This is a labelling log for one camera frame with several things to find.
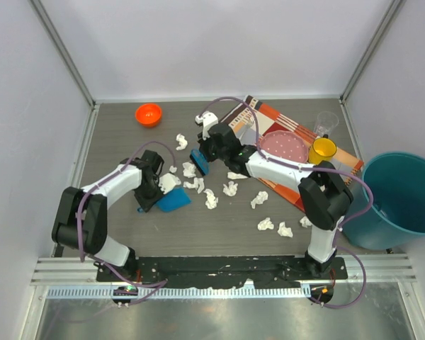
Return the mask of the blue hand brush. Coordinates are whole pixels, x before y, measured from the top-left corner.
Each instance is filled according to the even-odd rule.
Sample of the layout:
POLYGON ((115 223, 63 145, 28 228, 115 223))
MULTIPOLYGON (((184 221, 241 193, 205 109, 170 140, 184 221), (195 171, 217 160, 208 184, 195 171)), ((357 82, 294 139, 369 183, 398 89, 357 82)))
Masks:
POLYGON ((198 149, 191 150, 190 159, 202 176, 209 174, 210 169, 208 161, 198 149))

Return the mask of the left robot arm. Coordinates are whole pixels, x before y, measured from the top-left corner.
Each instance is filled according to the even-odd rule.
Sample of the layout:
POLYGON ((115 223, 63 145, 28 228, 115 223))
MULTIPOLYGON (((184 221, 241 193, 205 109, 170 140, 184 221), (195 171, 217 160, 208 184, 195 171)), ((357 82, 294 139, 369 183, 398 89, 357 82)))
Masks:
POLYGON ((137 274, 135 251, 108 235, 108 209, 132 191, 140 208, 148 212, 164 193, 159 177, 163 158, 151 150, 125 159, 109 175, 83 188, 69 187, 61 195, 52 228, 52 240, 64 247, 112 265, 125 278, 137 274))

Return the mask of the blue dustpan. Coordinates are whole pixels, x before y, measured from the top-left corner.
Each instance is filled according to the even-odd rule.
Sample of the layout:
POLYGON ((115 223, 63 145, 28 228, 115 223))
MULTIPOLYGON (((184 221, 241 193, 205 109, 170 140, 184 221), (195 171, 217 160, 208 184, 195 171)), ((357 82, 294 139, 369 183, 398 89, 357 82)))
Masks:
POLYGON ((191 199, 183 188, 175 188, 163 196, 154 206, 164 213, 170 213, 191 203, 191 199))

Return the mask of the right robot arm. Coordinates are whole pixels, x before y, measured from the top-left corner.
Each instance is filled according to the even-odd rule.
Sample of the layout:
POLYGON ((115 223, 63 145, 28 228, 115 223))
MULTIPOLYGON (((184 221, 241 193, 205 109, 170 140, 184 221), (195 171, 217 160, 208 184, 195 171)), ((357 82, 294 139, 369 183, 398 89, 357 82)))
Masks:
POLYGON ((305 268, 312 277, 320 278, 336 256, 336 232, 353 202, 338 171, 328 161, 304 170, 302 164, 273 158, 256 146, 242 144, 226 123, 203 124, 202 128, 198 134, 200 159, 191 159, 203 175, 208 173, 206 164, 219 159, 236 174, 269 180, 300 194, 312 223, 305 268))

